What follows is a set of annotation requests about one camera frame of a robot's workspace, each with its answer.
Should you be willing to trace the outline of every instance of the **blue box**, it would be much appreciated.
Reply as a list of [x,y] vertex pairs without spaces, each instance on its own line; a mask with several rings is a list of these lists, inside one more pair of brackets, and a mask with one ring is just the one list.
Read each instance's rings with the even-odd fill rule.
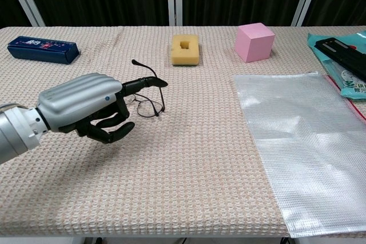
[[15,58],[62,64],[71,64],[79,55],[74,42],[34,37],[17,37],[8,44],[7,49]]

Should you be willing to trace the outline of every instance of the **silver robotic hand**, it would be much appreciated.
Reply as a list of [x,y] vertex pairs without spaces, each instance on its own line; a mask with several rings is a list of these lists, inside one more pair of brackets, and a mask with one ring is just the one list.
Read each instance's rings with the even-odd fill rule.
[[[144,87],[166,87],[157,77],[140,78],[121,83],[103,74],[87,74],[39,94],[37,107],[27,109],[13,104],[0,109],[0,164],[39,145],[43,134],[69,133],[76,130],[103,143],[113,143],[127,135],[134,127],[124,97]],[[101,119],[96,125],[91,121]]]

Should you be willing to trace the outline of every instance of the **eyeglasses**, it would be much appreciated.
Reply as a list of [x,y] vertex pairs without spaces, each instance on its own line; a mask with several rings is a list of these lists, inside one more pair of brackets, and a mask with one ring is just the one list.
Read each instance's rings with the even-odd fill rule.
[[[141,64],[141,63],[137,62],[135,59],[132,59],[132,64],[141,66],[141,67],[145,67],[145,68],[149,69],[150,71],[152,71],[156,78],[158,77],[156,75],[155,71],[153,69],[151,69],[149,66]],[[161,88],[159,88],[159,91],[160,91],[160,97],[161,97],[161,104],[156,101],[152,101],[148,97],[141,95],[141,94],[129,95],[129,96],[125,97],[124,100],[125,100],[126,105],[131,105],[134,101],[138,102],[138,106],[137,106],[138,115],[145,117],[145,118],[158,117],[161,112],[165,111],[165,103],[164,103],[164,98],[162,96]]]

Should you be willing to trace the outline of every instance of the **textured tablecloth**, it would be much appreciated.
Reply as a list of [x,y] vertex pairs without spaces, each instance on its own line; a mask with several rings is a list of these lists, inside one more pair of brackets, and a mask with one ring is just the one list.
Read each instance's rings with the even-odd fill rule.
[[[236,27],[0,30],[3,103],[35,106],[41,91],[92,72],[121,82],[151,75],[132,58],[169,83],[166,112],[142,118],[132,104],[136,126],[121,141],[48,133],[42,146],[1,165],[0,234],[288,235],[232,77],[324,73],[307,46],[308,32],[343,35],[366,27],[271,29],[271,57],[253,63],[233,50]],[[183,33],[200,37],[197,67],[170,65],[172,35]],[[14,59],[6,45],[18,35],[74,41],[82,54],[72,65]],[[141,93],[160,100],[157,88]],[[365,104],[356,105],[366,114]]]

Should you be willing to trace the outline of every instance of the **teal package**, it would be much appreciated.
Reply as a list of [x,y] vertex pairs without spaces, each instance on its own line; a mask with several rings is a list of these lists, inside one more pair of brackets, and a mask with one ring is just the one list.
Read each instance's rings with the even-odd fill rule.
[[359,80],[358,77],[315,48],[316,41],[329,37],[335,37],[357,51],[366,53],[366,30],[343,36],[308,34],[308,46],[313,50],[328,74],[337,83],[341,90],[341,95],[351,99],[366,99],[366,82]]

